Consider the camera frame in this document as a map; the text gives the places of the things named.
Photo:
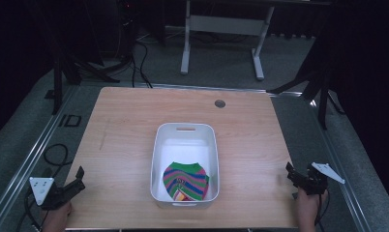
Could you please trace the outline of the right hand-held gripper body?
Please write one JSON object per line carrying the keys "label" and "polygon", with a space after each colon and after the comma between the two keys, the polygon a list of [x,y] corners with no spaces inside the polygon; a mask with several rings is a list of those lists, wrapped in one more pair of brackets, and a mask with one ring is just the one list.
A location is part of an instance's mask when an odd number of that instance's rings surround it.
{"label": "right hand-held gripper body", "polygon": [[339,175],[329,163],[312,162],[307,167],[308,176],[298,184],[306,194],[323,194],[328,188],[328,179],[345,184],[345,179]]}

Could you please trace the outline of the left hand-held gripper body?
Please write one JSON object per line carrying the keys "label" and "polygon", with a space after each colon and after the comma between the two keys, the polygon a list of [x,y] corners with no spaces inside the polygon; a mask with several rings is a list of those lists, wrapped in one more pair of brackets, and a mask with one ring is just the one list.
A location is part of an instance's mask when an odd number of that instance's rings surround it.
{"label": "left hand-held gripper body", "polygon": [[30,177],[29,183],[36,204],[45,211],[57,210],[76,196],[76,191],[73,187],[58,188],[51,177]]}

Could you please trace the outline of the white plastic bin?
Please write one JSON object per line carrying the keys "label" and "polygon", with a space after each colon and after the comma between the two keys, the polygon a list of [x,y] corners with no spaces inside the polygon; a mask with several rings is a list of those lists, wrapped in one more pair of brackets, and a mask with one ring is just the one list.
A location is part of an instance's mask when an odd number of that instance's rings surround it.
{"label": "white plastic bin", "polygon": [[164,209],[205,209],[212,204],[220,192],[220,170],[210,126],[165,123],[158,127],[150,192]]}

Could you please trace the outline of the striped colourful sock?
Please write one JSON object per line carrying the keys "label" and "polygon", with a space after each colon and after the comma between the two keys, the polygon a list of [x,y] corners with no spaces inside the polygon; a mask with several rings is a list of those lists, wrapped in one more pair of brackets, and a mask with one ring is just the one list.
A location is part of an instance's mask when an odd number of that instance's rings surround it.
{"label": "striped colourful sock", "polygon": [[173,162],[163,173],[163,183],[173,201],[202,201],[209,188],[209,176],[198,162]]}

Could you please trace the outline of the person's left hand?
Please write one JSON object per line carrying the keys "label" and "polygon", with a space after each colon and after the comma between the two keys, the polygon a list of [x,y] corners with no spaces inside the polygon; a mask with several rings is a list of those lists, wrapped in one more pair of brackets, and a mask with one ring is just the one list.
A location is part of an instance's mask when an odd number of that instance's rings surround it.
{"label": "person's left hand", "polygon": [[43,220],[42,232],[65,232],[67,221],[72,212],[72,203],[65,205],[53,211],[41,211],[40,216]]}

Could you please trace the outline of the person's right hand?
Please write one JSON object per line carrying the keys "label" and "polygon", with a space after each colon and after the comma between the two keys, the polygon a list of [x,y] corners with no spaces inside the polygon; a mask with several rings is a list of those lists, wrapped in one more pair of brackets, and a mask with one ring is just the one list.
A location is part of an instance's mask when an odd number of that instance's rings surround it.
{"label": "person's right hand", "polygon": [[325,191],[321,196],[308,195],[302,189],[298,189],[296,199],[296,218],[299,232],[315,232],[315,220],[319,205],[328,197],[328,191]]}

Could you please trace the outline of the black tripod stand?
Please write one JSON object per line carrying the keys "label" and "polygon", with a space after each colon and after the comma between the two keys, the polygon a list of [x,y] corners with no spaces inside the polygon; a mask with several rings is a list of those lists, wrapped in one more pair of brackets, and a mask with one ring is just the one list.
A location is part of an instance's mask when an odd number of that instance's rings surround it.
{"label": "black tripod stand", "polygon": [[92,66],[92,63],[101,65],[103,61],[86,0],[31,1],[32,10],[38,11],[35,16],[53,57],[53,114],[59,111],[63,102],[62,74],[74,85],[82,80],[80,70],[87,70],[103,81],[118,83],[117,79]]}
{"label": "black tripod stand", "polygon": [[346,3],[347,0],[331,0],[328,5],[326,21],[295,78],[284,85],[268,90],[270,94],[279,95],[303,82],[308,82],[302,93],[302,98],[306,101],[312,101],[317,95],[320,95],[317,120],[324,130],[327,129],[325,119],[332,75],[344,41],[338,30],[344,30],[341,22]]}

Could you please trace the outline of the aluminium floor rail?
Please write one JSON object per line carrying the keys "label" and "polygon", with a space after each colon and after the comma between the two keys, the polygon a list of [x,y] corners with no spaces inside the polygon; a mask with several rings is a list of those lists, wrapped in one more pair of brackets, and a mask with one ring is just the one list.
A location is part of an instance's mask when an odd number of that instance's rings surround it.
{"label": "aluminium floor rail", "polygon": [[318,123],[318,129],[321,134],[321,138],[325,142],[326,152],[331,163],[331,166],[343,177],[344,183],[339,184],[339,188],[342,191],[342,196],[344,197],[344,202],[351,214],[353,222],[356,226],[357,232],[371,232],[371,227],[368,221],[365,218],[364,212],[358,198],[354,192],[354,188],[347,176],[347,172],[344,169],[342,160],[339,157],[336,144],[332,141],[330,135],[330,127],[325,129],[320,123]]}
{"label": "aluminium floor rail", "polygon": [[6,216],[10,212],[22,189],[25,187],[29,175],[37,165],[42,152],[45,150],[47,143],[52,137],[54,131],[58,127],[59,121],[63,117],[65,107],[70,102],[73,95],[77,92],[77,86],[70,86],[64,95],[62,105],[57,112],[48,116],[48,121],[39,133],[37,140],[31,146],[31,149],[26,153],[26,157],[22,160],[20,166],[16,169],[14,176],[9,181],[2,196],[0,197],[0,227],[3,224]]}

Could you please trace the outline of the white metal desk frame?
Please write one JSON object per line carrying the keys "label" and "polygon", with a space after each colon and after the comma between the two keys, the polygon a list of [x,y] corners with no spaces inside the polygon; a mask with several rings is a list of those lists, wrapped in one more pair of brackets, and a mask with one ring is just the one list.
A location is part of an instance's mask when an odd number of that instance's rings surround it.
{"label": "white metal desk frame", "polygon": [[189,72],[191,54],[190,35],[192,31],[234,34],[257,36],[259,38],[258,44],[251,50],[251,54],[254,63],[255,78],[257,80],[263,80],[264,72],[260,61],[260,53],[274,10],[274,7],[269,7],[263,20],[197,15],[191,13],[191,0],[186,0],[185,40],[180,73],[187,74]]}

